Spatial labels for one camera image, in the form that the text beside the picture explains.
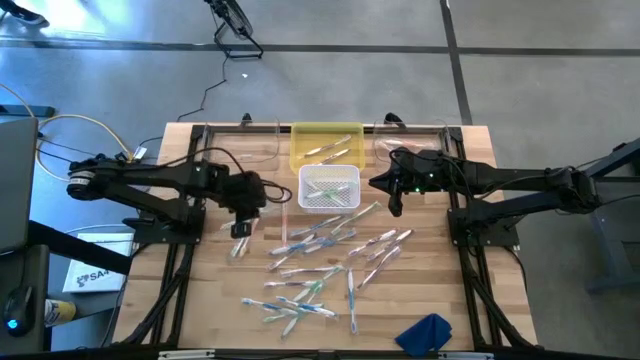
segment yellow wire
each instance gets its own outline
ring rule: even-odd
[[[35,117],[35,115],[33,114],[33,111],[31,111],[31,108],[29,107],[29,104],[27,104],[26,101],[24,101],[24,99],[22,97],[20,97],[20,95],[18,95],[15,91],[9,89],[9,87],[7,87],[4,84],[0,84],[1,87],[3,87],[5,90],[7,90],[8,92],[10,92],[13,96],[16,97],[16,99],[20,100],[20,102],[22,103],[22,105],[24,105],[24,107],[27,109],[27,112],[29,113],[29,115],[31,115],[31,117]],[[39,124],[38,124],[38,129],[42,129],[46,124],[48,124],[49,122],[53,121],[53,120],[58,120],[58,119],[63,119],[63,118],[76,118],[76,119],[83,119],[86,121],[90,121],[94,124],[100,125],[102,126],[102,128],[104,128],[105,130],[107,130],[107,132],[109,134],[111,134],[111,136],[113,136],[114,139],[116,139],[116,141],[118,142],[118,144],[120,145],[120,147],[122,148],[122,150],[124,150],[124,152],[127,154],[127,158],[129,159],[129,162],[131,162],[133,160],[133,153],[131,151],[129,151],[129,149],[127,148],[127,146],[122,142],[122,140],[120,140],[120,137],[118,137],[118,135],[116,135],[116,133],[113,132],[113,130],[111,130],[107,125],[105,125],[104,123],[102,123],[101,121],[98,121],[96,119],[92,119],[88,116],[84,116],[84,115],[75,115],[75,114],[63,114],[63,115],[56,115],[54,117],[48,118],[46,120],[42,120]],[[47,169],[44,164],[42,163],[42,160],[40,160],[40,146],[42,146],[42,142],[40,142],[38,145],[36,145],[36,164],[38,164],[38,166],[40,166],[40,168],[42,169],[42,171],[44,171],[47,175],[51,176],[54,179],[60,180],[60,181],[65,181],[68,182],[69,179],[60,177],[54,173],[52,173],[49,169]]]

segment computer mouse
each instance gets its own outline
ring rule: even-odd
[[[23,336],[33,328],[35,320],[34,297],[31,286],[15,288],[7,296],[2,320],[9,335]]]

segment yellow container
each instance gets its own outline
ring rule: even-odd
[[[330,147],[345,136],[351,136],[348,141]],[[308,152],[325,147],[311,156]],[[294,123],[291,127],[291,152],[289,166],[291,171],[298,174],[303,165],[318,164],[331,155],[343,150],[349,150],[329,162],[332,165],[354,165],[362,171],[364,169],[364,127],[362,123]]]

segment blue cloth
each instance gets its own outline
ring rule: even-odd
[[[451,325],[438,314],[427,315],[396,338],[396,343],[413,357],[424,357],[451,339]]]

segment wooden table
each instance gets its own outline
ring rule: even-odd
[[[194,124],[167,125],[159,163],[186,154],[192,125]],[[487,127],[463,127],[463,136],[469,160],[495,166]],[[275,166],[274,161],[271,161],[271,165],[249,164],[245,168],[255,168],[262,178],[289,187],[294,192],[294,199],[288,204],[288,227],[290,230],[308,227],[327,216],[302,213],[295,196],[297,176],[288,164],[289,135],[281,134],[279,139],[280,151],[274,160]],[[450,206],[448,195],[428,193],[424,196],[404,196],[404,215],[400,218],[392,217],[386,209],[388,195],[367,185],[369,178],[388,168],[388,165],[381,165],[374,156],[372,139],[372,135],[365,137],[367,167],[361,172],[361,208],[374,201],[382,203],[383,208],[354,225],[358,231],[355,239],[304,258],[291,259],[283,266],[286,269],[336,264],[345,258],[349,249],[392,227],[415,229],[415,234],[403,245],[401,256],[371,285],[357,294],[359,335],[354,336],[350,332],[346,276],[341,273],[329,280],[327,289],[316,299],[328,309],[338,312],[340,319],[333,321],[311,314],[302,319],[293,333],[282,341],[280,334],[288,320],[263,324],[262,317],[266,315],[262,309],[240,303],[242,297],[273,302],[276,295],[293,297],[300,291],[298,288],[263,288],[265,281],[280,279],[277,273],[265,271],[265,266],[274,260],[266,252],[281,244],[279,210],[267,213],[261,219],[251,240],[250,253],[241,261],[228,263],[227,255],[233,243],[228,234],[218,229],[231,217],[210,202],[207,204],[207,223],[202,242],[197,246],[193,259],[179,343],[181,348],[399,350],[393,340],[397,335],[424,316],[437,313],[453,327],[452,338],[444,350],[472,349],[458,253],[450,243],[446,223],[445,212]],[[225,138],[224,135],[216,134],[214,137],[214,145],[223,145],[236,155],[247,151],[252,143],[254,142],[243,135]],[[153,191],[156,195],[175,196],[172,191]],[[501,197],[502,194],[497,193],[492,199]],[[166,252],[166,245],[152,245],[133,261],[114,341],[129,335],[156,300]],[[536,343],[518,264],[503,249],[487,248],[486,253],[497,303],[522,335]],[[364,278],[365,268],[371,267],[365,267],[363,262],[355,264],[356,284]],[[302,275],[294,279],[310,278],[317,276]],[[485,339],[490,339],[484,307],[479,306],[478,309]],[[171,315],[171,310],[168,310],[164,334],[169,331]]]

